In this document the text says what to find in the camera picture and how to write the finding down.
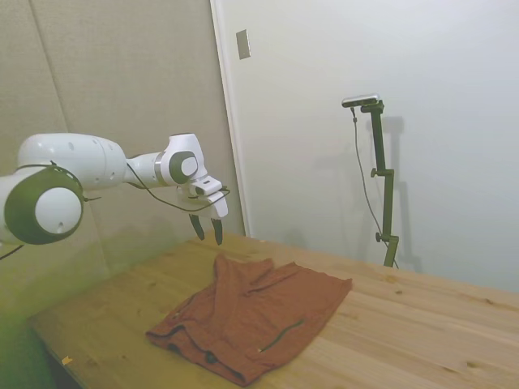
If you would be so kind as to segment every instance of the light switch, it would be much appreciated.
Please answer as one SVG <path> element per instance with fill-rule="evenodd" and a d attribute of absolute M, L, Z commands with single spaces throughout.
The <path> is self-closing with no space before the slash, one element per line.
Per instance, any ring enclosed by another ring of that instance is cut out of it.
<path fill-rule="evenodd" d="M 238 43 L 238 54 L 240 59 L 249 58 L 251 56 L 251 47 L 249 46 L 247 30 L 236 32 L 236 42 Z"/>

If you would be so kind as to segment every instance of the orange shirt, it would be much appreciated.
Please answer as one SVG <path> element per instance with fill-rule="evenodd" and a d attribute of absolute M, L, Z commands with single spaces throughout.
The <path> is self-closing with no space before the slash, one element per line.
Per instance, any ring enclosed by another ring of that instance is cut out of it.
<path fill-rule="evenodd" d="M 271 259 L 238 263 L 219 254 L 215 281 L 146 336 L 154 344 L 246 386 L 296 357 L 352 288 L 352 280 Z"/>

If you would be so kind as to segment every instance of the table surface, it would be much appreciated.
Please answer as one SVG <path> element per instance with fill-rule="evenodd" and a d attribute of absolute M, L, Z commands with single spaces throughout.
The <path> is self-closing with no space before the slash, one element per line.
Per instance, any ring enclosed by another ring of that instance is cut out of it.
<path fill-rule="evenodd" d="M 353 278 L 353 291 L 292 362 L 251 388 L 488 389 L 519 387 L 519 295 L 226 234 L 188 241 L 77 297 L 32 325 L 85 388 L 235 388 L 144 337 L 212 282 L 218 252 L 273 258 Z"/>

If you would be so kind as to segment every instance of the black cable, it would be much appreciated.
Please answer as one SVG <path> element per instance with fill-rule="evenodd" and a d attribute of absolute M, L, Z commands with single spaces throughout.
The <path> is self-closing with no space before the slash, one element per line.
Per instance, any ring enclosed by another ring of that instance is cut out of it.
<path fill-rule="evenodd" d="M 360 168 L 360 176 L 362 178 L 362 188 L 364 189 L 364 197 L 366 198 L 367 206 L 370 208 L 371 216 L 373 216 L 373 220 L 376 223 L 376 228 L 379 230 L 379 234 L 382 235 L 382 229 L 380 228 L 379 221 L 376 219 L 375 213 L 373 212 L 373 208 L 371 207 L 370 199 L 367 197 L 367 189 L 366 189 L 366 178 L 364 178 L 364 169 L 362 168 L 362 163 L 360 161 L 360 155 L 358 153 L 358 131 L 357 131 L 357 116 L 355 115 L 355 108 L 350 107 L 351 113 L 354 115 L 354 126 L 355 126 L 355 151 L 357 152 L 357 161 L 358 161 L 358 167 Z M 388 248 L 388 243 L 382 241 L 386 248 Z M 395 266 L 397 269 L 400 269 L 398 266 L 397 260 L 394 260 Z"/>
<path fill-rule="evenodd" d="M 179 207 L 178 205 L 175 205 L 175 204 L 172 204 L 172 203 L 168 203 L 167 201 L 163 200 L 163 199 L 159 199 L 158 197 L 156 197 L 153 192 L 151 192 L 149 190 L 149 188 L 146 186 L 146 184 L 144 184 L 143 180 L 140 179 L 140 177 L 137 175 L 137 173 L 135 172 L 135 170 L 130 166 L 130 164 L 128 164 L 128 168 L 130 168 L 131 172 L 135 175 L 135 177 L 137 177 L 137 179 L 139 180 L 140 182 L 140 185 L 143 186 L 143 188 L 157 201 L 160 201 L 161 203 L 164 203 L 166 205 L 169 205 L 173 208 L 177 208 L 181 211 L 184 211 L 184 212 L 198 212 L 198 211 L 202 211 L 203 209 L 207 208 L 207 207 L 211 207 L 214 203 L 217 203 L 219 202 L 220 200 L 224 199 L 229 193 L 230 193 L 230 190 L 227 189 L 226 186 L 223 186 L 220 191 L 223 191 L 223 192 L 226 192 L 223 196 L 221 196 L 217 201 L 213 202 L 213 203 L 210 203 L 208 205 L 204 205 L 203 207 L 201 208 L 198 208 L 198 209 L 186 209 L 186 208 L 182 208 L 182 207 Z"/>
<path fill-rule="evenodd" d="M 3 256 L 0 257 L 0 261 L 4 258 L 7 258 L 9 255 L 12 255 L 14 254 L 16 251 L 18 251 L 19 249 L 21 249 L 22 247 L 24 247 L 24 245 L 20 245 L 18 247 L 16 247 L 14 250 L 11 250 L 9 251 L 7 254 L 4 254 Z"/>
<path fill-rule="evenodd" d="M 72 179 L 79 185 L 79 188 L 81 189 L 81 192 L 83 192 L 83 186 L 81 185 L 81 181 L 70 171 L 68 171 L 67 169 L 65 168 L 62 168 L 61 166 L 58 166 L 58 164 L 56 164 L 56 162 L 54 162 L 53 160 L 50 160 L 50 165 L 44 165 L 44 164 L 31 164 L 31 165 L 23 165 L 23 166 L 20 166 L 16 169 L 16 171 L 20 170 L 20 169 L 24 169 L 24 168 L 54 168 L 56 169 L 57 171 L 61 171 L 61 172 L 64 172 L 66 174 L 69 174 Z M 93 199 L 89 199 L 88 197 L 84 197 L 83 196 L 83 201 L 85 203 L 89 202 L 89 201 L 95 201 L 95 200 L 98 200 L 98 199 L 102 199 L 102 197 L 94 197 Z"/>

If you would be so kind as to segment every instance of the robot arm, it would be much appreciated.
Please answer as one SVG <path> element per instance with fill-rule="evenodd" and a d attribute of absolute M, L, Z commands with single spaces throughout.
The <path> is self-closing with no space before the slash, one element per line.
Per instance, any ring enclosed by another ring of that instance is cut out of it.
<path fill-rule="evenodd" d="M 199 216 L 210 217 L 221 243 L 221 218 L 227 215 L 224 188 L 208 175 L 194 134 L 172 135 L 163 152 L 130 159 L 108 139 L 34 135 L 22 144 L 18 166 L 14 174 L 0 177 L 0 243 L 41 245 L 69 237 L 83 215 L 83 191 L 124 182 L 148 191 L 176 186 L 179 205 L 170 205 L 190 214 L 200 239 Z"/>

